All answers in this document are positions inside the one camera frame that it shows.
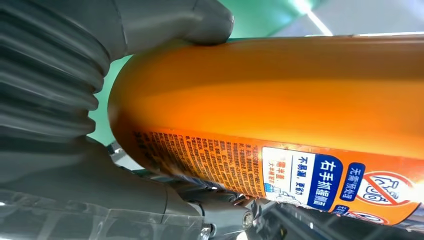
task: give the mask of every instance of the red circle icon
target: red circle icon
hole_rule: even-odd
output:
[[[374,171],[363,175],[356,197],[366,203],[394,207],[411,202],[413,183],[393,172]]]

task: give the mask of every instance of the gray corrugated hose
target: gray corrugated hose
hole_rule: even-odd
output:
[[[167,211],[168,187],[118,169],[86,137],[93,94],[113,60],[171,39],[224,43],[231,13],[216,0],[3,0],[2,9],[1,189]],[[182,213],[198,214],[184,204]]]

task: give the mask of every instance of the cartoon illustration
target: cartoon illustration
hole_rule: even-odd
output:
[[[298,201],[294,196],[281,190],[281,188],[275,187],[269,183],[265,183],[264,186],[265,186],[265,192],[278,194],[278,196],[276,197],[277,201],[288,203],[288,204],[301,205],[300,201]]]

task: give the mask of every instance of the bottle label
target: bottle label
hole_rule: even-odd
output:
[[[377,224],[408,219],[411,230],[423,227],[424,159],[167,128],[118,131],[125,151],[151,170]]]

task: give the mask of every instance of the fluorescent light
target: fluorescent light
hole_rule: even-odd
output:
[[[424,34],[424,31],[405,31],[405,32],[388,32],[388,33],[365,33],[358,34],[364,37],[378,37],[378,36],[399,36],[399,35],[419,35]]]
[[[293,5],[298,8],[301,13],[305,13],[322,34],[325,36],[333,36],[329,28],[312,12],[312,5],[310,2],[306,0],[293,0]]]
[[[307,16],[309,19],[315,24],[317,28],[324,34],[325,36],[333,36],[333,33],[330,31],[330,29],[313,13],[312,11],[309,11],[307,13]]]

